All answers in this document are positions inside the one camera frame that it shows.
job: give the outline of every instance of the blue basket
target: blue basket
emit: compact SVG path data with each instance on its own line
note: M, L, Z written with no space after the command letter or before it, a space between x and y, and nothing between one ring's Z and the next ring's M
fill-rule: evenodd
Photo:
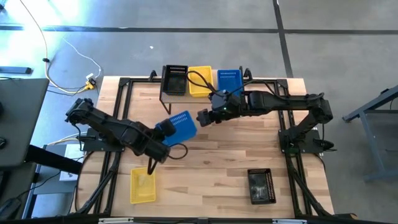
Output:
M193 138L197 134L197 127L188 111L172 116L169 119L176 131L173 135L165 137L163 144L172 146Z
M219 90L233 91L243 84L240 70L218 70L217 80ZM234 95L239 96L242 91L237 90Z

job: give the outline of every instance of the small black tray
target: small black tray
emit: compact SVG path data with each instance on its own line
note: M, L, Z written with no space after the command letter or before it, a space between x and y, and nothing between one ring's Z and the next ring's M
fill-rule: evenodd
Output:
M167 95L184 95L187 89L188 66L166 65L163 71L162 91Z
M252 205L276 203L271 169L249 169L248 179Z

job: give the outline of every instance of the yellow plastic basket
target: yellow plastic basket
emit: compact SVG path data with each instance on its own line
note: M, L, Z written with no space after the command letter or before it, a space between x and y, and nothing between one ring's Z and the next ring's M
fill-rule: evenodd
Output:
M154 202L156 200L155 172L148 175L147 168L131 170L130 203Z
M188 67L188 71L199 72L201 75L203 75L203 77L205 78L205 80L208 83L214 85L213 84L213 74L211 73L211 66ZM199 75L197 75L195 73L189 73L188 76L189 76L189 79L191 79L193 82L195 82L199 85L205 85L205 82L200 78ZM200 86L196 86L196 85L192 84L191 82L189 82L189 94L191 94L191 96L207 97L209 95L209 93L211 93L211 91L209 89L200 87Z

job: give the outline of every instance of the wooden table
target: wooden table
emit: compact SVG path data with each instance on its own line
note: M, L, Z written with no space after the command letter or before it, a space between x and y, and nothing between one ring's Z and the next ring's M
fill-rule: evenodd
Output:
M97 108L113 113L120 77L104 77ZM287 79L291 95L306 94L303 79ZM159 102L159 83L136 83L133 86L128 118L148 127L168 118ZM261 84L250 84L247 90L265 90ZM176 104L173 113L189 110L196 118L197 111L210 104ZM296 123L306 111L294 111ZM277 140L279 119L277 112L259 117L239 118L201 128L196 123L196 137L185 142L188 156L182 160L168 159L156 168L157 200L151 203L130 204L130 170L146 167L147 156L136 157L127 149L121 158L114 195L112 216L129 217L230 217L230 218L288 218L294 217L292 199L284 156ZM173 148L172 155L183 154ZM83 168L78 186L78 206L93 193L100 179L103 152L95 152ZM333 213L328 184L322 163L311 154L303 155L307 184L314 196ZM251 205L247 169L271 168L277 203ZM105 189L102 207L106 204ZM300 208L304 211L301 191Z

